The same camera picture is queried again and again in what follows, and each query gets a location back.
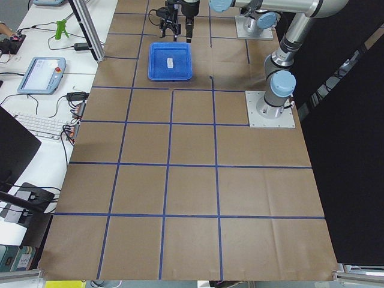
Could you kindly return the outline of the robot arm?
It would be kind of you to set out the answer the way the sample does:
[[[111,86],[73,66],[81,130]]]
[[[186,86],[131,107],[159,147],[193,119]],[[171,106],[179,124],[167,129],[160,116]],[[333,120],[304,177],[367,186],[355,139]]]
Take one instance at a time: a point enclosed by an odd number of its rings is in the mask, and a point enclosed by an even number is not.
[[[222,13],[229,8],[239,7],[239,18],[244,21],[243,28],[247,33],[260,32],[272,27],[276,21],[276,12],[261,9],[261,1],[248,1],[244,4],[237,4],[236,1],[209,1],[210,9]],[[181,34],[181,24],[178,15],[185,17],[185,37],[190,43],[193,38],[194,18],[200,9],[199,1],[166,1],[163,7],[156,9],[155,15],[160,19],[158,27],[161,31],[160,37],[166,36],[170,30],[173,40],[177,41]]]
[[[296,86],[294,75],[289,72],[294,55],[302,46],[306,35],[317,18],[335,15],[347,1],[209,1],[209,6],[222,13],[229,8],[250,8],[252,10],[282,11],[295,16],[280,41],[279,48],[265,59],[265,74],[268,87],[256,104],[257,112],[266,119],[276,119],[285,109],[286,100],[292,96]]]

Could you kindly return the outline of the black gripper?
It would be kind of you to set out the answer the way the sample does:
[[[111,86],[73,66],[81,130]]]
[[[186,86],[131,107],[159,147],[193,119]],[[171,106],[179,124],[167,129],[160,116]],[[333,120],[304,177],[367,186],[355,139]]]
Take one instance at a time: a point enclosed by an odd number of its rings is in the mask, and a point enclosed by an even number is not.
[[[191,43],[194,29],[194,17],[198,15],[200,8],[199,0],[183,0],[182,14],[185,17],[186,42]]]
[[[181,34],[181,24],[178,20],[180,1],[165,1],[164,7],[160,8],[160,37],[166,36],[166,29],[173,29],[173,40],[177,41]]]

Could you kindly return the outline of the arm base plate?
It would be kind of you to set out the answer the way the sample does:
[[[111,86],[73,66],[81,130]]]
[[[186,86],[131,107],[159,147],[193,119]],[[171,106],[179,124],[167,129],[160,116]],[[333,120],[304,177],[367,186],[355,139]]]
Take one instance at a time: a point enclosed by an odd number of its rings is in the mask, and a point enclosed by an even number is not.
[[[252,17],[236,16],[238,39],[273,40],[271,27],[277,17],[275,13],[258,14]]]
[[[265,102],[264,94],[265,91],[245,92],[250,128],[296,128],[289,99],[281,107],[272,107]]]

